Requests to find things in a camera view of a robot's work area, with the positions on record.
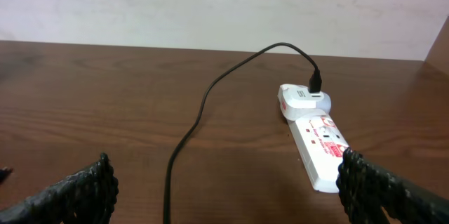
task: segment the power adapter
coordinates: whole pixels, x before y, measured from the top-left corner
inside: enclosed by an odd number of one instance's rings
[[[306,86],[283,84],[278,99],[313,188],[338,192],[338,166],[348,144],[329,116],[329,95],[310,93]]]

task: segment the power cord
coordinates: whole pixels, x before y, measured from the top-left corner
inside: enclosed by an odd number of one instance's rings
[[[219,82],[223,77],[227,76],[229,73],[233,72],[240,66],[244,65],[245,63],[251,61],[252,59],[258,57],[259,55],[262,55],[263,53],[267,52],[268,50],[272,48],[276,48],[277,46],[286,46],[289,47],[295,51],[297,51],[299,54],[304,56],[315,68],[314,73],[312,74],[310,81],[309,81],[309,92],[310,93],[318,93],[321,90],[321,76],[320,71],[318,69],[318,66],[316,63],[302,50],[297,48],[296,46],[292,44],[288,44],[285,42],[279,42],[276,44],[273,44],[271,46],[268,46],[261,51],[255,53],[254,55],[250,56],[249,58],[245,59],[244,61],[240,62],[239,64],[233,66],[229,70],[227,70],[225,73],[221,74],[216,80],[214,80],[210,86],[206,89],[206,92],[204,93],[203,100],[201,101],[201,105],[199,107],[198,116],[196,117],[196,121],[194,125],[190,128],[190,130],[185,134],[184,137],[182,137],[182,140],[177,144],[175,150],[173,150],[173,153],[170,156],[170,159],[168,160],[167,165],[167,173],[166,173],[166,181],[165,181],[165,189],[163,194],[163,224],[170,224],[170,187],[171,187],[171,171],[173,169],[173,164],[175,163],[175,159],[181,149],[186,144],[187,140],[189,139],[192,132],[195,130],[196,126],[198,126],[199,120],[201,119],[201,115],[203,114],[204,104],[206,103],[206,98],[208,97],[209,91],[214,87],[214,85]]]

